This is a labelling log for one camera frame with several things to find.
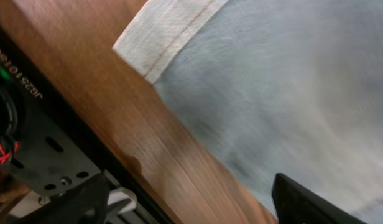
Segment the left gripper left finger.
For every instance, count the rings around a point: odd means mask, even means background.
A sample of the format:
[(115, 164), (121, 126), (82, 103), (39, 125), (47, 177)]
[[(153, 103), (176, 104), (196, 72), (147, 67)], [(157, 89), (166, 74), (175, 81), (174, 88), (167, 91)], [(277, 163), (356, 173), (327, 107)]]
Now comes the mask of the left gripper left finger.
[(97, 174), (16, 224), (103, 224), (109, 197), (107, 178)]

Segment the light blue denim shorts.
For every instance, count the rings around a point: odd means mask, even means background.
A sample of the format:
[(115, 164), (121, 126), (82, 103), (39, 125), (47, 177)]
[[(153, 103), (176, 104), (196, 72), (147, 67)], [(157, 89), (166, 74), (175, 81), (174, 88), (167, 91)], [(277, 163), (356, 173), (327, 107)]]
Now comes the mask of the light blue denim shorts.
[(283, 173), (383, 223), (383, 0), (148, 1), (113, 49), (268, 210)]

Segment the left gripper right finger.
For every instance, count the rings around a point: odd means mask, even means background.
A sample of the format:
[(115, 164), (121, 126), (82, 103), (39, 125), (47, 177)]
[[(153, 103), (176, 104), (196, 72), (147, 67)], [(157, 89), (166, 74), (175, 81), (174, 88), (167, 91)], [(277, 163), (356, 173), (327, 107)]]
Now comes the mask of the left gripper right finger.
[(364, 224), (285, 174), (275, 175), (272, 200), (279, 224)]

